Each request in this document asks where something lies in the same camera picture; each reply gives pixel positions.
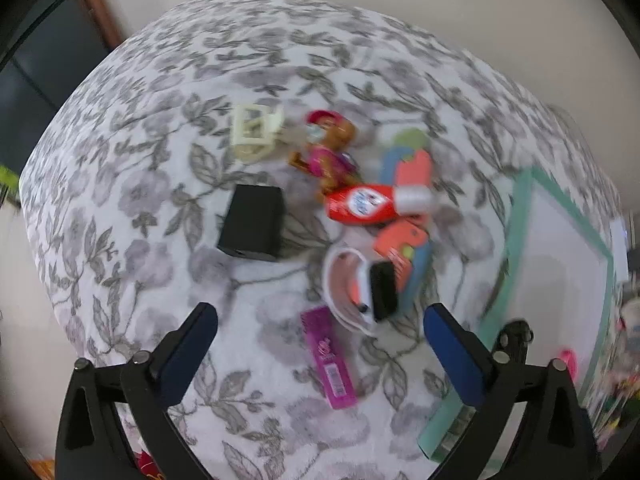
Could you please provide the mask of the black power adapter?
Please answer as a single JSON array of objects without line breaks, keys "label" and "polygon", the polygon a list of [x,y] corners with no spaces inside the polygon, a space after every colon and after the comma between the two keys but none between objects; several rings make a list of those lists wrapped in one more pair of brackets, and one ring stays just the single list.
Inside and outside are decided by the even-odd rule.
[{"label": "black power adapter", "polygon": [[222,222],[217,248],[234,258],[277,261],[284,216],[280,188],[238,184]]}]

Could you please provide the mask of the long orange carrot knife toy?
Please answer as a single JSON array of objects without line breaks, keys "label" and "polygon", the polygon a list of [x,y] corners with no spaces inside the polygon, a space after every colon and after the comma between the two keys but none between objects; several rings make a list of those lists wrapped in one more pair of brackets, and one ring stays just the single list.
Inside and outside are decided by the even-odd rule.
[{"label": "long orange carrot knife toy", "polygon": [[432,185],[433,163],[427,151],[426,133],[408,128],[397,133],[385,152],[378,183],[385,185]]}]

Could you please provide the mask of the black toy car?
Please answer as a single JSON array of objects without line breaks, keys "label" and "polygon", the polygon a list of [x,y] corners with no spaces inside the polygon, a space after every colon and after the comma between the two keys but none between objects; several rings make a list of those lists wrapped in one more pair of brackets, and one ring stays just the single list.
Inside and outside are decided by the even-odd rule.
[{"label": "black toy car", "polygon": [[524,318],[517,318],[500,330],[491,352],[502,351],[512,361],[525,363],[528,347],[534,340],[534,332]]}]

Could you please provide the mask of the red white glue bottle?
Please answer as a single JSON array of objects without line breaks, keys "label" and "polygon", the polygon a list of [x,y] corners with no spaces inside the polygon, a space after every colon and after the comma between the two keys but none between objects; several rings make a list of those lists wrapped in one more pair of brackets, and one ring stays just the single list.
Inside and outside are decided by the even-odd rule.
[{"label": "red white glue bottle", "polygon": [[360,184],[341,188],[324,200],[331,220],[355,226],[422,216],[430,214],[435,206],[436,197],[425,185]]}]

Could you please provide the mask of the pink wristband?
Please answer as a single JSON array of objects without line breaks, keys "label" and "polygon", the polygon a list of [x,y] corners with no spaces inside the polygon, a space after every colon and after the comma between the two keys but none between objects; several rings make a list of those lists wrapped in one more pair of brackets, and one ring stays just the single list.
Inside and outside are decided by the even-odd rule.
[{"label": "pink wristband", "polygon": [[578,377],[578,359],[574,350],[565,348],[559,354],[559,359],[564,362],[570,378],[576,382]]}]

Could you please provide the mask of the cream plastic toy chair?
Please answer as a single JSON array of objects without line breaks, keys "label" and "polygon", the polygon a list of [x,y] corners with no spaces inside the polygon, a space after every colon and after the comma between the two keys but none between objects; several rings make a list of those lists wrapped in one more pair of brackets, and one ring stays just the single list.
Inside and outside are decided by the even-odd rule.
[{"label": "cream plastic toy chair", "polygon": [[230,146],[236,159],[254,164],[276,148],[284,125],[282,105],[236,104],[232,110]]}]

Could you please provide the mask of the brown puppy toy figure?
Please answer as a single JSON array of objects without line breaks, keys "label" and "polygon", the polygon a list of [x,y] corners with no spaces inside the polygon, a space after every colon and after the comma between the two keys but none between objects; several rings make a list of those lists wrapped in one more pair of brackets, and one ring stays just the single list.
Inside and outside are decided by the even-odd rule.
[{"label": "brown puppy toy figure", "polygon": [[313,110],[306,117],[306,127],[305,151],[292,152],[288,164],[318,180],[318,201],[360,183],[357,164],[346,152],[356,138],[355,125],[334,110]]}]

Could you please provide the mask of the dark window panel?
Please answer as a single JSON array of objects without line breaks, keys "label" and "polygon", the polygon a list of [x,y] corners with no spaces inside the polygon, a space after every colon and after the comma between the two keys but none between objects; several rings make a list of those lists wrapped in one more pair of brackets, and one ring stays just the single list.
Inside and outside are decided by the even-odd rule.
[{"label": "dark window panel", "polygon": [[37,0],[1,53],[1,163],[20,174],[52,118],[107,56],[80,0]]}]

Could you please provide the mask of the orange blue carrot knife toy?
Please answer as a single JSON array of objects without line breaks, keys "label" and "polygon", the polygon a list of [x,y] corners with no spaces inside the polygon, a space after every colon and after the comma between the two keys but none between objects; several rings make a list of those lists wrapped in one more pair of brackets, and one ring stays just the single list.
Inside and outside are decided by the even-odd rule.
[{"label": "orange blue carrot knife toy", "polygon": [[398,311],[408,310],[431,263],[432,245],[427,230],[410,219],[395,220],[378,233],[373,249],[393,263]]}]

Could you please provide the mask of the teal framed white tray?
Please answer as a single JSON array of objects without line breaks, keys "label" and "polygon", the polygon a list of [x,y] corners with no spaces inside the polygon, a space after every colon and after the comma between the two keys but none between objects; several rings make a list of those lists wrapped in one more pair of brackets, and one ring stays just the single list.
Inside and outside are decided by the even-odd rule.
[{"label": "teal framed white tray", "polygon": [[575,387],[587,401],[610,319],[614,266],[608,246],[573,201],[537,167],[514,185],[502,284],[473,333],[491,347],[507,322],[534,332],[530,364],[564,350],[577,360]]}]

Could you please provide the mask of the magenta lip balm package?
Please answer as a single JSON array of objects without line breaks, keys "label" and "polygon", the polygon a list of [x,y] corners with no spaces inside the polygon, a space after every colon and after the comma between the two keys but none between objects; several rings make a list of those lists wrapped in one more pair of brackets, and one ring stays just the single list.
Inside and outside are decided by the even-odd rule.
[{"label": "magenta lip balm package", "polygon": [[330,309],[323,306],[307,310],[300,315],[300,322],[331,408],[351,408],[357,403],[357,396],[338,343]]}]

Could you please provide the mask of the floral grey white blanket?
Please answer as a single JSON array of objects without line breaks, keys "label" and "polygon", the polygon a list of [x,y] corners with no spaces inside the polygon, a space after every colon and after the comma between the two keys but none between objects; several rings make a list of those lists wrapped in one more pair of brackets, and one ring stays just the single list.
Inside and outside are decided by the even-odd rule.
[{"label": "floral grey white blanket", "polygon": [[[301,126],[334,110],[368,178],[397,133],[426,133],[434,258],[409,313],[378,339],[344,333],[359,401],[335,411],[299,315],[346,237],[285,153],[230,146],[236,104],[282,105]],[[423,338],[442,301],[465,325],[503,277],[512,190],[539,166],[601,233],[620,194],[561,110],[468,50],[398,18],[320,0],[194,0],[112,52],[74,91],[21,178],[27,235],[58,322],[96,365],[154,348],[201,301],[218,335],[170,418],[221,479],[424,479],[420,432],[447,391]],[[280,188],[277,261],[217,248],[238,184]]]}]

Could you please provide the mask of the white router box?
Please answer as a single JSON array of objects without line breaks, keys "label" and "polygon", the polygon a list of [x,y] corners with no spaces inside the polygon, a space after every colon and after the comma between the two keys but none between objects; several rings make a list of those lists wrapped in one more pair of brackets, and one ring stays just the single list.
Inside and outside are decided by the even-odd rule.
[{"label": "white router box", "polygon": [[617,284],[629,281],[627,258],[627,231],[623,217],[617,217],[610,222],[612,240],[612,256]]}]

